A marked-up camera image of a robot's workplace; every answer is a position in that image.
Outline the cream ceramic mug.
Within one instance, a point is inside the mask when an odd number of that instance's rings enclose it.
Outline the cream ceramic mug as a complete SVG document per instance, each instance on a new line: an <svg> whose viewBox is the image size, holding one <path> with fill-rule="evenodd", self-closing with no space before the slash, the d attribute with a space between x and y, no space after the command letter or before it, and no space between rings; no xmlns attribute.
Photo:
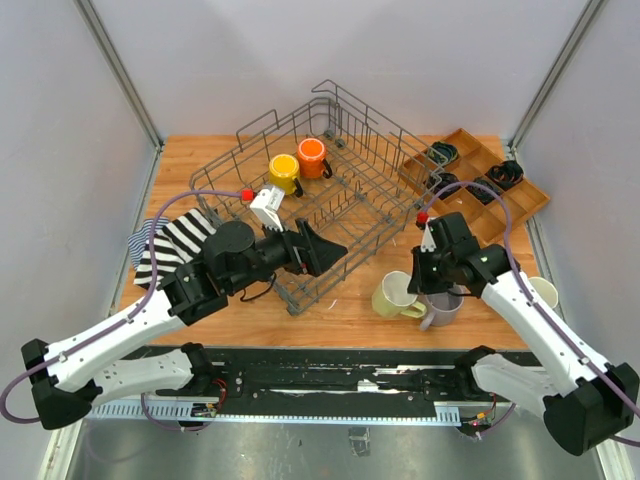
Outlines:
<svg viewBox="0 0 640 480"><path fill-rule="evenodd" d="M409 293L411 276L402 271L387 273L378 284L371 298L373 310L384 318L398 315L422 318L427 307L418 300L418 295Z"/></svg>

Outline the yellow enamel mug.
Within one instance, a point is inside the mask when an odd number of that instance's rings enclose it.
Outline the yellow enamel mug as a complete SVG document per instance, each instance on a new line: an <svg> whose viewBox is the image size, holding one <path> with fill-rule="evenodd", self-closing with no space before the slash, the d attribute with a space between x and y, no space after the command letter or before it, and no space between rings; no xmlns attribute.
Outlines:
<svg viewBox="0 0 640 480"><path fill-rule="evenodd" d="M278 154L269 161L269 182L284 191L286 195L300 198L304 190L300 183L300 166L296 157Z"/></svg>

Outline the orange ceramic mug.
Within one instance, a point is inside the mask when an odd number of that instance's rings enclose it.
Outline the orange ceramic mug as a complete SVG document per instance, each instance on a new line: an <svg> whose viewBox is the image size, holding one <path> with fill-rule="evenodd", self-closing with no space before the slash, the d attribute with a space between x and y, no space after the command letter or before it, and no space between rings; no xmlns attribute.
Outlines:
<svg viewBox="0 0 640 480"><path fill-rule="evenodd" d="M329 179L333 170L327 160L327 147L317 138L306 138L297 147L296 156L300 173L306 179Z"/></svg>

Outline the black mug white inside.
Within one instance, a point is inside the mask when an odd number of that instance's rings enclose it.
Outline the black mug white inside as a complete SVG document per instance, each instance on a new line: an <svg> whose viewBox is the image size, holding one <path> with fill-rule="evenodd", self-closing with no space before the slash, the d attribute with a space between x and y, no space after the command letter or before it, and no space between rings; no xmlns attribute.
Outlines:
<svg viewBox="0 0 640 480"><path fill-rule="evenodd" d="M559 304L559 293L549 280L543 277L530 277L530 284L533 286L539 297L552 309L556 308Z"/></svg>

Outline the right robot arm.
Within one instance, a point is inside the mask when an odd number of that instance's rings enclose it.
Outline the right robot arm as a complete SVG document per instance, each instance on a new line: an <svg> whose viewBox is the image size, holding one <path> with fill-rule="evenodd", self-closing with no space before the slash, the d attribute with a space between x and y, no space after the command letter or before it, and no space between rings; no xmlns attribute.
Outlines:
<svg viewBox="0 0 640 480"><path fill-rule="evenodd" d="M466 400L494 393L539 417L566 452L579 456L615 439L638 414L639 376L613 365L584 342L535 291L511 252L483 247L459 212L430 218L419 212L421 242L411 251L408 291L428 295L463 286L501 316L543 367L538 373L481 346L465 354L453 375Z"/></svg>

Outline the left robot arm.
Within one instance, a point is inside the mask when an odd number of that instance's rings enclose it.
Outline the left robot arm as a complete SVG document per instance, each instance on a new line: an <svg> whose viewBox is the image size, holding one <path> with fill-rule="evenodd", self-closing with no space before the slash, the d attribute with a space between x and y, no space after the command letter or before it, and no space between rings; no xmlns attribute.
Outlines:
<svg viewBox="0 0 640 480"><path fill-rule="evenodd" d="M345 246L321 237L306 220L296 226L258 239L248 224L226 222L205 239L193 260L164 276L135 304L63 341L25 344L21 353L38 423L55 430L112 400L159 390L200 396L219 385L220 371L200 344L187 343L158 357L127 356L226 308L230 297L270 281L279 269L319 277L346 256Z"/></svg>

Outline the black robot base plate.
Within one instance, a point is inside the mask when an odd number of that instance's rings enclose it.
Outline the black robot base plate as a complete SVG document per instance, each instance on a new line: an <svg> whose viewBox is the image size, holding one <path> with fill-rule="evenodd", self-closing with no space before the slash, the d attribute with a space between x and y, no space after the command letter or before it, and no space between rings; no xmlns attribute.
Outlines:
<svg viewBox="0 0 640 480"><path fill-rule="evenodd" d="M473 391L455 365L462 350L363 348L204 349L227 397L311 398L319 405L345 401L396 403L504 403L499 393Z"/></svg>

